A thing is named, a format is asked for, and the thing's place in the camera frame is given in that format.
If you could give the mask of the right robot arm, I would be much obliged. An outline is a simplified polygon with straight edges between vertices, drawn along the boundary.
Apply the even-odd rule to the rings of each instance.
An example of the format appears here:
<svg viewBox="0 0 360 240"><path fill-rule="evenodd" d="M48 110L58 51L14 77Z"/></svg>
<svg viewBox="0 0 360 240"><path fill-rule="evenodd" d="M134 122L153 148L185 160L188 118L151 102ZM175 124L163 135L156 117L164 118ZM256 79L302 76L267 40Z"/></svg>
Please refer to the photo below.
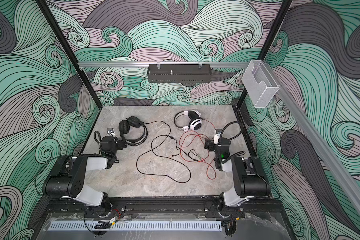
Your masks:
<svg viewBox="0 0 360 240"><path fill-rule="evenodd" d="M220 194L218 210L240 207L251 200L270 200L271 186L265 177L257 173L255 158L243 157L244 151L230 154L231 141L227 138L205 140L205 149L215 153L215 168L232 173L233 186Z"/></svg>

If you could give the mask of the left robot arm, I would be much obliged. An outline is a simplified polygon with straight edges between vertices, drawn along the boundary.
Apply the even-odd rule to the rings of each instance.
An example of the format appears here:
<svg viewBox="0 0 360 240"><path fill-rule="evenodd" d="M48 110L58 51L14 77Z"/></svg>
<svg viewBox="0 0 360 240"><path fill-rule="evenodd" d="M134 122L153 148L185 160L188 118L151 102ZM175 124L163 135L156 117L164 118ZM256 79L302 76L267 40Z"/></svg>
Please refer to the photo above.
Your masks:
<svg viewBox="0 0 360 240"><path fill-rule="evenodd" d="M42 186L43 196L72 199L93 208L100 218L111 214L109 195L85 184L86 173L110 169L118 162L117 151L127 147L126 141L105 136L99 142L99 155L59 156Z"/></svg>

